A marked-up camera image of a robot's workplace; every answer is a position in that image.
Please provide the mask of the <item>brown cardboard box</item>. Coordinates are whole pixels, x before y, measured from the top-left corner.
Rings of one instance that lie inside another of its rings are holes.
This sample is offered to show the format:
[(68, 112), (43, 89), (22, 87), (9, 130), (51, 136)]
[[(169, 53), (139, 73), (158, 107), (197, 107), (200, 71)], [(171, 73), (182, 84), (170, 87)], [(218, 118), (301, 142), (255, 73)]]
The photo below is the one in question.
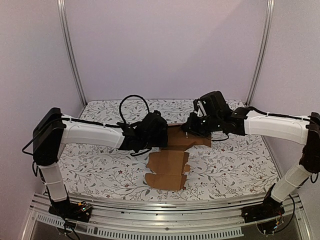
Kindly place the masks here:
[(149, 154), (147, 167), (152, 171), (145, 174), (145, 182), (154, 189), (165, 191), (181, 190), (190, 171), (188, 149), (194, 146), (211, 146), (209, 137), (183, 132), (180, 125), (168, 127), (167, 147)]

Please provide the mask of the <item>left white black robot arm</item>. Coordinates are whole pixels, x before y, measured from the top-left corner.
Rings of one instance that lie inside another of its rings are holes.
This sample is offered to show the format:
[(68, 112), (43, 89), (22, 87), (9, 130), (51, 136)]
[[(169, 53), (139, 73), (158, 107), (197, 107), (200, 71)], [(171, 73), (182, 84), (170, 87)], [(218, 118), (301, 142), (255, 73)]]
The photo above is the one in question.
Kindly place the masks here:
[(74, 205), (58, 166), (66, 144), (100, 145), (138, 154), (142, 150), (167, 147), (168, 123), (156, 110), (132, 124), (125, 121), (107, 124), (73, 118), (62, 114), (57, 107), (50, 109), (21, 151), (28, 154), (26, 149), (32, 147), (29, 155), (42, 174), (51, 204), (63, 217), (70, 217)]

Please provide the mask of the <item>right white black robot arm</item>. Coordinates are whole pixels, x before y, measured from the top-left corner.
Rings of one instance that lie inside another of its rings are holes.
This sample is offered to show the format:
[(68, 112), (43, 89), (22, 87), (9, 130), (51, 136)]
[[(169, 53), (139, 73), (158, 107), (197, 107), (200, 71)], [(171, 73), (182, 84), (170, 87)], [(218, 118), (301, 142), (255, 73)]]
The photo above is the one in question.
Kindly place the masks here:
[(269, 218), (286, 197), (320, 172), (320, 115), (317, 112), (287, 115), (253, 106), (231, 109), (220, 91), (212, 91), (193, 101), (193, 111), (182, 130), (199, 137), (209, 137), (213, 132), (227, 136), (263, 136), (302, 146), (298, 162), (268, 190), (259, 206), (262, 218)]

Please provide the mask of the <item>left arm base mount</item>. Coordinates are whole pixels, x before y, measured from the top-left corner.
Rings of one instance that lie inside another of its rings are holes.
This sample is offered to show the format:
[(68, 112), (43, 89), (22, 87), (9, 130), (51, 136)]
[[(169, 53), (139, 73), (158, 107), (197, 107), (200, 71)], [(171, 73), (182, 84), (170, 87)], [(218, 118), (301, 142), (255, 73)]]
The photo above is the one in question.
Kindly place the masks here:
[(59, 216), (62, 219), (88, 223), (91, 218), (92, 210), (93, 206), (90, 203), (86, 203), (85, 201), (72, 203), (69, 199), (66, 199), (59, 202), (51, 201), (48, 212), (52, 215)]

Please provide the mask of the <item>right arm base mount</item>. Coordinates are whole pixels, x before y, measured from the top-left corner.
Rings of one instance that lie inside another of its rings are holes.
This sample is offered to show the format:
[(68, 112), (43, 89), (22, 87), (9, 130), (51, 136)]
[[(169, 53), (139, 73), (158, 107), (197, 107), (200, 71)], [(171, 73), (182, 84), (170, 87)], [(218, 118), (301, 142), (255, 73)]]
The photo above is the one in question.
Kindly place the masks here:
[(279, 227), (284, 207), (281, 203), (274, 200), (264, 200), (260, 204), (243, 207), (241, 209), (241, 217), (245, 223), (258, 222), (272, 218), (270, 221), (264, 221), (257, 224), (258, 230), (264, 235), (274, 234)]

